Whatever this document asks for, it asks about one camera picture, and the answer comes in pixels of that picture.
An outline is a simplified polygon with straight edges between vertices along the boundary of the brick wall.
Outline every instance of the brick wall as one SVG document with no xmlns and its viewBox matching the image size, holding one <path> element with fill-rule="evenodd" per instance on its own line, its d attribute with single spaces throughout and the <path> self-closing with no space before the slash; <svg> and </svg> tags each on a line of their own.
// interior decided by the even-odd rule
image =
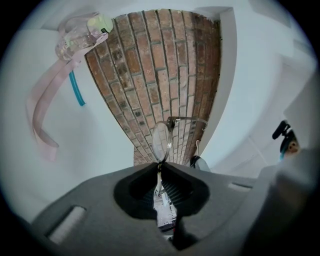
<svg viewBox="0 0 320 256">
<path fill-rule="evenodd" d="M 169 9 L 121 15 L 113 24 L 107 41 L 86 55 L 87 64 L 135 147 L 134 164 L 150 163 L 156 160 L 156 122 L 169 116 L 208 120 L 220 72 L 220 27 L 198 14 Z M 181 121 L 168 161 L 187 164 L 201 128 Z"/>
</svg>

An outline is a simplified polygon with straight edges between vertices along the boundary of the pink strap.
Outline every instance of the pink strap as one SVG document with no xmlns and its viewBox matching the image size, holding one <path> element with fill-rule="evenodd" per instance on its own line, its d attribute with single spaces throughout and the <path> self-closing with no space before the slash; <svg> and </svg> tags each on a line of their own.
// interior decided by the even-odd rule
<svg viewBox="0 0 320 256">
<path fill-rule="evenodd" d="M 56 159 L 59 147 L 59 145 L 42 129 L 42 124 L 50 103 L 69 73 L 79 65 L 83 56 L 107 38 L 107 33 L 102 34 L 94 46 L 79 50 L 72 56 L 72 60 L 69 62 L 60 59 L 57 60 L 41 76 L 31 90 L 31 94 L 26 102 L 28 120 L 40 152 L 43 154 L 44 158 L 49 161 L 54 161 Z"/>
</svg>

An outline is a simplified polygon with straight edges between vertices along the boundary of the eyeglasses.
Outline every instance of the eyeglasses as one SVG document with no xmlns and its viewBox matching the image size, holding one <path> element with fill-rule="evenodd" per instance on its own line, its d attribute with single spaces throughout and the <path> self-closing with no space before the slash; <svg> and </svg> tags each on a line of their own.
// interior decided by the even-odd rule
<svg viewBox="0 0 320 256">
<path fill-rule="evenodd" d="M 157 122 L 152 133 L 152 149 L 159 163 L 164 163 L 167 160 L 170 149 L 173 147 L 174 128 L 182 120 L 202 122 L 205 125 L 203 131 L 208 126 L 205 120 L 196 117 L 169 116 L 166 121 Z"/>
</svg>

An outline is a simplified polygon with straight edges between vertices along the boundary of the plastic bottle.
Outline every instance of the plastic bottle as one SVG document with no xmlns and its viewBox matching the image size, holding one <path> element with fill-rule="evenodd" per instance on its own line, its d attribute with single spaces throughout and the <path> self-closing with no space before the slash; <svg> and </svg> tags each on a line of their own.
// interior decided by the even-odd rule
<svg viewBox="0 0 320 256">
<path fill-rule="evenodd" d="M 102 33 L 109 33 L 112 29 L 112 20 L 103 14 L 72 18 L 67 22 L 66 35 L 59 39 L 55 52 L 61 60 L 69 61 L 74 53 L 94 46 Z"/>
</svg>

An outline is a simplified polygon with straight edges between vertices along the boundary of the gray plastic surface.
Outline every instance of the gray plastic surface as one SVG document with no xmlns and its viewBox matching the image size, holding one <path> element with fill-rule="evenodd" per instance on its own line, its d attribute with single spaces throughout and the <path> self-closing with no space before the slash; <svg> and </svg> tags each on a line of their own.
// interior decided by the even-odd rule
<svg viewBox="0 0 320 256">
<path fill-rule="evenodd" d="M 316 185 L 320 167 L 317 156 L 317 150 L 303 150 L 292 159 L 264 168 L 257 180 L 171 163 L 210 189 L 202 210 L 182 218 L 186 231 L 200 239 L 182 251 L 163 238 L 155 220 L 134 219 L 114 200 L 116 183 L 148 164 L 83 182 L 47 207 L 32 227 L 43 239 L 73 206 L 81 206 L 86 208 L 86 216 L 61 244 L 61 252 L 68 255 L 238 255 L 246 240 L 259 243 L 268 234 L 277 234 L 300 212 Z M 233 182 L 253 185 L 253 189 L 232 189 L 228 185 Z M 295 192 L 297 200 L 288 197 L 283 188 Z M 269 228 L 274 223 L 276 228 Z"/>
</svg>

